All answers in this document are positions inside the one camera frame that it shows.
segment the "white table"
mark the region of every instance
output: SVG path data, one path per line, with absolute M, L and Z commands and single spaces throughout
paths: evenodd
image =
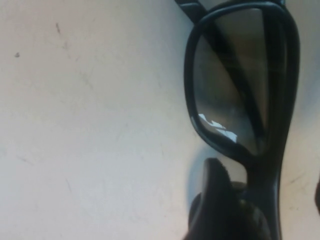
M 287 6 L 302 52 L 282 230 L 317 240 L 320 2 Z M 192 26 L 174 0 L 0 0 L 0 239 L 180 240 L 207 157 L 243 179 L 188 118 Z

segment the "smudge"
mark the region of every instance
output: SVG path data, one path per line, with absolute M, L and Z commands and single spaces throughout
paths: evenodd
M 56 24 L 55 24 L 55 28 L 56 28 L 56 31 L 58 32 L 58 34 L 61 35 L 59 23 L 56 23 Z
M 31 166 L 34 166 L 34 164 L 33 164 L 32 162 L 30 162 L 28 159 L 26 159 L 26 158 L 24 158 L 24 157 L 17 156 L 17 158 L 18 158 L 20 161 L 24 162 L 24 163 L 27 163 L 27 164 L 29 164 L 29 165 L 31 165 Z
M 294 184 L 296 181 L 298 181 L 299 179 L 301 179 L 304 175 L 306 175 L 306 173 L 304 172 L 303 174 L 297 176 L 296 178 L 292 179 L 288 185 Z
M 65 179 L 65 182 L 66 182 L 66 185 L 68 186 L 69 192 L 72 194 L 72 189 L 67 178 Z

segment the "black plastic frame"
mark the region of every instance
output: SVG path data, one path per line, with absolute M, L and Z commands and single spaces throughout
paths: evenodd
M 189 4 L 197 4 L 198 1 L 184 1 Z M 279 216 L 279 188 L 283 155 L 287 136 L 294 111 L 299 65 L 300 42 L 298 29 L 294 19 L 283 5 L 283 1 L 233 1 L 223 3 L 210 11 L 200 19 L 197 19 L 186 47 L 184 62 L 184 90 L 188 113 L 196 132 L 211 147 L 244 165 L 247 171 L 247 189 L 242 198 L 252 202 L 265 214 L 273 240 L 281 240 L 281 226 Z M 195 5 L 189 6 L 189 15 Z M 266 16 L 276 19 L 282 28 L 285 41 L 286 73 L 279 86 L 280 94 L 276 98 L 276 106 L 273 106 L 272 124 L 268 130 L 268 145 L 265 152 L 258 156 L 252 155 L 243 146 L 232 142 L 222 136 L 206 130 L 198 118 L 194 95 L 193 76 L 194 58 L 196 47 L 200 37 L 204 34 L 205 26 L 213 20 L 232 12 L 245 9 L 260 9 Z

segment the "lens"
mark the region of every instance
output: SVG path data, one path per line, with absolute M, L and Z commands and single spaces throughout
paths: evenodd
M 196 46 L 193 87 L 206 130 L 263 150 L 268 119 L 268 62 L 264 17 L 259 9 L 208 22 Z

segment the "dark lens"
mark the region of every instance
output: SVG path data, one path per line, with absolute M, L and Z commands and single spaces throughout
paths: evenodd
M 195 52 L 198 117 L 210 132 L 258 154 L 268 119 L 268 62 L 263 14 L 248 9 L 208 22 Z

